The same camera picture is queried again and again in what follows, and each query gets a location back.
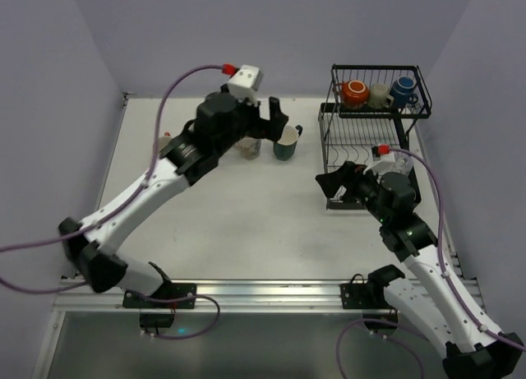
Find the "tall floral white mug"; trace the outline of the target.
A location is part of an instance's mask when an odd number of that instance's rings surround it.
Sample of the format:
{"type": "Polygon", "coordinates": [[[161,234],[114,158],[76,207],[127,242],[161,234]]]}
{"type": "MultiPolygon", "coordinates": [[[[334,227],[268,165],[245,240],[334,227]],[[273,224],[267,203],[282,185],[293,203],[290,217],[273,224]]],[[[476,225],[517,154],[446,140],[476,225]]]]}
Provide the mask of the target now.
{"type": "Polygon", "coordinates": [[[247,136],[238,141],[234,145],[234,148],[239,152],[242,158],[252,160],[260,155],[261,139],[247,136]]]}

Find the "dark teal mug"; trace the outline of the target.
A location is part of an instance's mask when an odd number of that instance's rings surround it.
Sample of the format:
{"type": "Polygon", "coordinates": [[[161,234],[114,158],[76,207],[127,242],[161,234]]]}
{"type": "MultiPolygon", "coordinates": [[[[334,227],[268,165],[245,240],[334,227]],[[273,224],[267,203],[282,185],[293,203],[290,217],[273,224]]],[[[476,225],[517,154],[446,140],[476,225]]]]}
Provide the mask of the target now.
{"type": "Polygon", "coordinates": [[[302,132],[301,125],[284,127],[281,137],[273,144],[273,154],[277,160],[287,161],[293,157],[302,132]]]}

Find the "salmon orange mug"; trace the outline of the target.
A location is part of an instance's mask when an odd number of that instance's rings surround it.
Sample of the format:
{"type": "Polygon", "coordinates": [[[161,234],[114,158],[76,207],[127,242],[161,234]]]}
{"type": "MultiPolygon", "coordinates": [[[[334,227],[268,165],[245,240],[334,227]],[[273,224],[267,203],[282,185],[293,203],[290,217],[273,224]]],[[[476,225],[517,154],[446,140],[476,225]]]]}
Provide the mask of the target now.
{"type": "Polygon", "coordinates": [[[160,136],[157,140],[157,152],[158,154],[161,153],[161,151],[168,145],[168,143],[172,140],[172,136],[170,132],[165,132],[162,136],[160,136]]]}

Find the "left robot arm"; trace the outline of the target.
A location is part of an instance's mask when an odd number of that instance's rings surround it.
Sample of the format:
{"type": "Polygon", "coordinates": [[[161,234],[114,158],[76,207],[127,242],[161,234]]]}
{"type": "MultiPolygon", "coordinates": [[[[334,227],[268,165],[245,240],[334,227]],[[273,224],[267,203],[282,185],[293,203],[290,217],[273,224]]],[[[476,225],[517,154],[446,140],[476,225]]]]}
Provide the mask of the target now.
{"type": "Polygon", "coordinates": [[[80,221],[58,225],[67,259],[96,293],[113,287],[147,297],[168,292],[168,276],[154,263],[140,263],[119,253],[127,237],[167,201],[197,183],[219,159],[245,137],[276,142],[288,116],[279,99],[268,100],[269,117],[260,105],[227,92],[208,95],[181,133],[155,155],[155,164],[105,207],[80,221]]]}

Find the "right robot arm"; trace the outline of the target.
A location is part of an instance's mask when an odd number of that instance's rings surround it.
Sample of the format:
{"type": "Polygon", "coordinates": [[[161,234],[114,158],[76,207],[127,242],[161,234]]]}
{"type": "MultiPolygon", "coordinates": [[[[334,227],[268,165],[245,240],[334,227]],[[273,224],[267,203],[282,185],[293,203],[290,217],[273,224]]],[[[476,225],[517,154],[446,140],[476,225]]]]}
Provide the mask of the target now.
{"type": "Polygon", "coordinates": [[[415,191],[401,173],[375,175],[362,164],[348,161],[332,173],[315,177],[324,195],[340,188],[380,223],[382,242],[424,288],[419,293],[396,266],[375,270],[367,290],[403,313],[440,355],[449,378],[504,378],[515,369],[522,340],[505,333],[483,311],[446,262],[438,239],[415,213],[415,191]]]}

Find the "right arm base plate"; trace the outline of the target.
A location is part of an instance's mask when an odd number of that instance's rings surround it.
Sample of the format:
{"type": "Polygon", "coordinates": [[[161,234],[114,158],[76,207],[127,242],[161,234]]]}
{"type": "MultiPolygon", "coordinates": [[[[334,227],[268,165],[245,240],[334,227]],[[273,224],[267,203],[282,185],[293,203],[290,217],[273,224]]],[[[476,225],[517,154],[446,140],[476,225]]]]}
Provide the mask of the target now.
{"type": "Polygon", "coordinates": [[[351,280],[339,285],[343,309],[391,309],[386,302],[383,288],[362,274],[355,274],[351,280]]]}

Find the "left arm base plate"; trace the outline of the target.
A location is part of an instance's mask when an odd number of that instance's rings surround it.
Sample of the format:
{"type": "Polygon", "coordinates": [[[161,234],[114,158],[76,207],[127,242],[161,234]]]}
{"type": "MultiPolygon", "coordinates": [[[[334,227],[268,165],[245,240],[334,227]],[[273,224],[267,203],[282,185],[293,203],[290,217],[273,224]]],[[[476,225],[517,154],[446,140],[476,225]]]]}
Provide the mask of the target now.
{"type": "MultiPolygon", "coordinates": [[[[151,296],[153,299],[168,300],[168,299],[180,299],[195,295],[197,286],[195,283],[171,283],[164,284],[160,290],[154,292],[151,296]]],[[[122,306],[124,308],[135,308],[135,309],[193,309],[195,301],[185,300],[176,303],[156,303],[149,299],[143,299],[138,294],[132,293],[127,290],[124,294],[122,306]]]]}

